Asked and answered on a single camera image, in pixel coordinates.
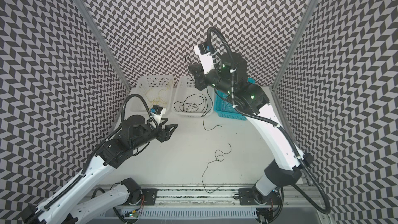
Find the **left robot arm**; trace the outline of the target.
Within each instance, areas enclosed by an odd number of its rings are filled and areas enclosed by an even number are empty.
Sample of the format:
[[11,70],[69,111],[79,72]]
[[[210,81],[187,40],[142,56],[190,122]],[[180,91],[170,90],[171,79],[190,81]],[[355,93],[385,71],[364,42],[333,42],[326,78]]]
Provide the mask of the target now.
[[178,125],[167,124],[164,113],[158,105],[149,108],[141,95],[128,95],[122,105],[120,125],[89,154],[73,179],[47,200],[29,205],[20,213],[23,223],[86,224],[120,204],[144,204],[141,187],[132,178],[89,201],[82,200],[98,182],[139,155],[151,141],[163,143],[171,138]]

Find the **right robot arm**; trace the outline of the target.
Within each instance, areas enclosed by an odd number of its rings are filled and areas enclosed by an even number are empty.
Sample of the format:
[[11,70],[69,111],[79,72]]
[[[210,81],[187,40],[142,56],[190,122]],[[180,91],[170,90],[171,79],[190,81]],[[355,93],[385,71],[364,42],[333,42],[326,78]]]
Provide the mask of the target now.
[[[276,117],[273,106],[263,89],[248,81],[247,62],[241,54],[232,51],[227,39],[216,28],[207,30],[204,43],[195,46],[195,53],[200,63],[188,66],[194,77],[196,89],[202,91],[208,87],[226,95],[224,99],[232,108],[249,120],[256,128],[273,154],[272,162],[264,169],[263,175],[252,188],[255,201],[267,203],[273,194],[283,187],[292,186],[317,211],[331,213],[330,201],[317,182],[309,166],[314,158],[303,152],[288,134]],[[305,171],[318,189],[324,206],[315,203],[304,190],[297,186],[297,181]]]

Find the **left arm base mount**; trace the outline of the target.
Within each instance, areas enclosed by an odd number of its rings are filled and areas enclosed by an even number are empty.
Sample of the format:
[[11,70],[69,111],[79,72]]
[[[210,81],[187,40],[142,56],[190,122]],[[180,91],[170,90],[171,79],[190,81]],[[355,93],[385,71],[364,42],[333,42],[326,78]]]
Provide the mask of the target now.
[[130,193],[127,201],[124,205],[129,206],[146,206],[154,205],[157,199],[158,189],[156,188],[144,188],[137,189]]

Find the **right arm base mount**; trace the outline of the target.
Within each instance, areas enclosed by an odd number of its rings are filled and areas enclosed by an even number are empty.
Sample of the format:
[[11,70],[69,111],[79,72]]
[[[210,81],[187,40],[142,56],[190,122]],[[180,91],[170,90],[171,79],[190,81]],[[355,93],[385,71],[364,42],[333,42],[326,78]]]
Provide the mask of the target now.
[[281,195],[278,191],[272,191],[267,196],[263,196],[253,188],[239,188],[238,199],[240,205],[280,205]]

